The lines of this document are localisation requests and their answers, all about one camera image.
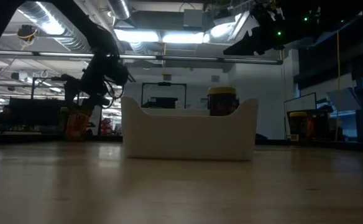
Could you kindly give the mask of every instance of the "wall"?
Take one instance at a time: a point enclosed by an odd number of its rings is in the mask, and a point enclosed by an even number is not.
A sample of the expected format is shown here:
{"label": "wall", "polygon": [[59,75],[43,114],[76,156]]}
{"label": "wall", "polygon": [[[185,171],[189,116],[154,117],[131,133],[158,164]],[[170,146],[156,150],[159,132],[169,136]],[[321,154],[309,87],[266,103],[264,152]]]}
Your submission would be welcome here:
{"label": "wall", "polygon": [[[354,88],[355,86],[356,86],[356,81],[351,80],[350,73],[341,76],[341,90],[344,88],[348,88],[348,87]],[[322,99],[326,98],[327,92],[330,92],[333,90],[338,90],[338,79],[337,78],[325,81],[325,82],[317,84],[317,85],[310,86],[308,88],[304,88],[304,89],[300,90],[300,94],[303,96],[303,95],[307,95],[310,93],[316,93],[317,100],[322,100]]]}
{"label": "wall", "polygon": [[269,139],[285,139],[284,101],[298,96],[293,83],[299,71],[297,58],[297,50],[290,50],[284,65],[235,64],[230,71],[229,84],[240,102],[259,99],[257,133]]}

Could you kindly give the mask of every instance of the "light wood floor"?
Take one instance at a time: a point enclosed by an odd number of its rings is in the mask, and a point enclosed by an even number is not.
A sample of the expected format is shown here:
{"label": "light wood floor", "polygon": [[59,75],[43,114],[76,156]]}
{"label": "light wood floor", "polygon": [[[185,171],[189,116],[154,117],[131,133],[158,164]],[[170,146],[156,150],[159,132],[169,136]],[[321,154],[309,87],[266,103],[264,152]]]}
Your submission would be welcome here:
{"label": "light wood floor", "polygon": [[121,154],[114,143],[0,146],[0,224],[363,224],[363,154],[272,146],[258,146],[252,162]]}

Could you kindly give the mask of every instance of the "black robotic arm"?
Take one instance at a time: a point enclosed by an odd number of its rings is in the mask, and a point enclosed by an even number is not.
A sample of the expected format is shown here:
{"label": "black robotic arm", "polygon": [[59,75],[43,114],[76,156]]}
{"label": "black robotic arm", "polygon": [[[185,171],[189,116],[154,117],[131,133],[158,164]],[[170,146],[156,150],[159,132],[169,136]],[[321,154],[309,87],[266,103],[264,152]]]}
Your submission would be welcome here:
{"label": "black robotic arm", "polygon": [[[17,8],[27,0],[0,0],[0,38]],[[123,86],[129,76],[127,68],[120,63],[116,42],[103,27],[95,24],[73,0],[46,0],[55,5],[70,22],[86,37],[94,57],[84,70],[81,80],[63,75],[66,100],[74,99],[80,91],[89,94],[97,105],[108,105],[104,95],[108,92],[105,82]]]}

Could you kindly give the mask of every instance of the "ductwork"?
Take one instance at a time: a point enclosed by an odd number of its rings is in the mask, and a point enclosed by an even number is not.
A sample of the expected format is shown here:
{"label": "ductwork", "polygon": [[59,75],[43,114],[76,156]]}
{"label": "ductwork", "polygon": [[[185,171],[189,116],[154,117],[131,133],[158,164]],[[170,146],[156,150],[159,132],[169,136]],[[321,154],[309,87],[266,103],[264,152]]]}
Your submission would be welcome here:
{"label": "ductwork", "polygon": [[125,20],[131,16],[127,0],[108,0],[111,12],[117,19]]}
{"label": "ductwork", "polygon": [[143,42],[129,43],[133,52],[137,54],[149,54],[147,46]]}
{"label": "ductwork", "polygon": [[55,38],[71,52],[90,52],[82,33],[53,4],[27,1],[19,7],[19,12],[47,34],[71,36],[72,38]]}

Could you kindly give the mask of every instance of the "white wall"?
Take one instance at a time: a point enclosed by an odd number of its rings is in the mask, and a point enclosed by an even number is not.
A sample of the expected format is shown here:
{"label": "white wall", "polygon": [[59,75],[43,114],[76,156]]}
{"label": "white wall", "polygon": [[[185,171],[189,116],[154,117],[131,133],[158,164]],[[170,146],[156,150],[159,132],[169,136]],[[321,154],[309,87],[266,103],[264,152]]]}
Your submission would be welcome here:
{"label": "white wall", "polygon": [[[356,81],[351,80],[351,73],[345,74],[341,76],[341,90],[348,87],[355,87]],[[338,79],[334,78],[332,80],[325,81],[323,83],[310,86],[308,88],[304,88],[300,90],[301,95],[307,95],[310,93],[316,93],[317,94],[317,100],[322,100],[326,98],[326,93],[338,90]]]}
{"label": "white wall", "polygon": [[235,64],[230,71],[229,84],[236,88],[240,102],[259,99],[258,134],[285,139],[284,101],[298,96],[293,84],[298,72],[297,50],[289,51],[284,65]]}
{"label": "white wall", "polygon": [[163,75],[171,74],[172,83],[187,83],[195,85],[211,85],[212,75],[218,75],[220,82],[227,83],[228,73],[224,73],[222,69],[217,68],[150,68],[144,70],[143,68],[128,68],[131,75],[138,83],[142,82],[163,82]]}

